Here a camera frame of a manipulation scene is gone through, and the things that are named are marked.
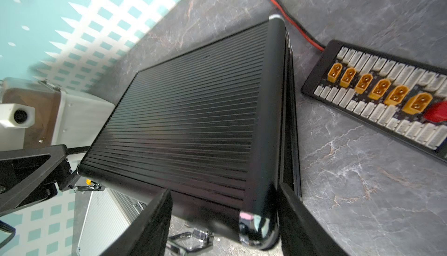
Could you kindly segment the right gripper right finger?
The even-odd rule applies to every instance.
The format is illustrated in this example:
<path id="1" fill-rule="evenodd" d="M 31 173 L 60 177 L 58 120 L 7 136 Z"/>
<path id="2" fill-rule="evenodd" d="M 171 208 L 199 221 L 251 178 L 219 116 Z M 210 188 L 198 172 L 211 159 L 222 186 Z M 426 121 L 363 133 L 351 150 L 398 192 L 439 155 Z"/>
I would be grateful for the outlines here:
<path id="1" fill-rule="evenodd" d="M 346 256 L 300 198 L 286 184 L 277 190 L 279 230 L 285 256 Z"/>

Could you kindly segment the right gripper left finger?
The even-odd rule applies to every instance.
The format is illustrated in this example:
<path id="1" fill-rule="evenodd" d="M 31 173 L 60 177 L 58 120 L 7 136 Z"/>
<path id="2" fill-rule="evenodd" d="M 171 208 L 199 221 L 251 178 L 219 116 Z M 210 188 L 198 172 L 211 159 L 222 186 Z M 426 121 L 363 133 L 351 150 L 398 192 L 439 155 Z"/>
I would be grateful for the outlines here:
<path id="1" fill-rule="evenodd" d="M 163 256 L 171 223 L 171 191 L 160 191 L 104 256 Z"/>

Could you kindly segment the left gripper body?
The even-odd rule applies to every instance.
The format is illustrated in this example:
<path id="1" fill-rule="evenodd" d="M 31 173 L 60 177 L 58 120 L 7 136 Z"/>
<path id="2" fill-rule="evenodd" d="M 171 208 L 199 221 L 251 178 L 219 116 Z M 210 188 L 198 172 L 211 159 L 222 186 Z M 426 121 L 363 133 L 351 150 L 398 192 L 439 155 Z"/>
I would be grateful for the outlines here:
<path id="1" fill-rule="evenodd" d="M 80 148 L 52 145 L 1 152 L 1 216 L 36 205 L 72 189 L 80 176 L 69 155 Z"/>

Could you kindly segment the black poker set case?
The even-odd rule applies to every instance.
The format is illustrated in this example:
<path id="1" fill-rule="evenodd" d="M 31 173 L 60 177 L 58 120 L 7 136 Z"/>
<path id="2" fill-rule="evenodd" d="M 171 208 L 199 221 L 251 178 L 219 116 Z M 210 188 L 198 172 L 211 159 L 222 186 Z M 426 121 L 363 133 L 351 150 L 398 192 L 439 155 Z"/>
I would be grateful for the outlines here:
<path id="1" fill-rule="evenodd" d="M 139 71 L 78 172 L 256 250 L 278 242 L 294 136 L 293 57 L 278 15 Z"/>

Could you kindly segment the silver poker set case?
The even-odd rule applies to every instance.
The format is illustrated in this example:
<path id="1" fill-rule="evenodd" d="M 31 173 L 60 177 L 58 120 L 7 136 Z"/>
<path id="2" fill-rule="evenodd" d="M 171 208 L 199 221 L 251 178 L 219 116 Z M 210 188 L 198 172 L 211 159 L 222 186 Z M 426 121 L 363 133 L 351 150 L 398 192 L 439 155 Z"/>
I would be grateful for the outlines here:
<path id="1" fill-rule="evenodd" d="M 115 190 L 105 189 L 92 193 L 76 254 L 101 255 L 126 231 L 145 207 L 145 203 Z"/>

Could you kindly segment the brown lid white toolbox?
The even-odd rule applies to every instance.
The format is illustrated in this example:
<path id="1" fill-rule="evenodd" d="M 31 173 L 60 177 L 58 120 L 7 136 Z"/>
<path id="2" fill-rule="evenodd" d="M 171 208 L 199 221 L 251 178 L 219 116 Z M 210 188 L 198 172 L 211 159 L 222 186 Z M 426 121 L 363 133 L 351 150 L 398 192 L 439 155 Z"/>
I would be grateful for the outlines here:
<path id="1" fill-rule="evenodd" d="M 99 97 L 45 80 L 12 77 L 1 80 L 1 104 L 35 109 L 34 125 L 25 131 L 23 148 L 89 147 L 115 108 Z"/>

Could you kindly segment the black charging connector board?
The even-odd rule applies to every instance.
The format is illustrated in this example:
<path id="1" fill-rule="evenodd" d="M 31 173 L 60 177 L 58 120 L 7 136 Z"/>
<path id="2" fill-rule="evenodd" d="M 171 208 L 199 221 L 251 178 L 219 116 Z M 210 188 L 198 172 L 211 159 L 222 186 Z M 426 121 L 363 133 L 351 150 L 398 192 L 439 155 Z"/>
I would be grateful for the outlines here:
<path id="1" fill-rule="evenodd" d="M 301 88 L 440 161 L 447 159 L 447 71 L 339 40 Z"/>

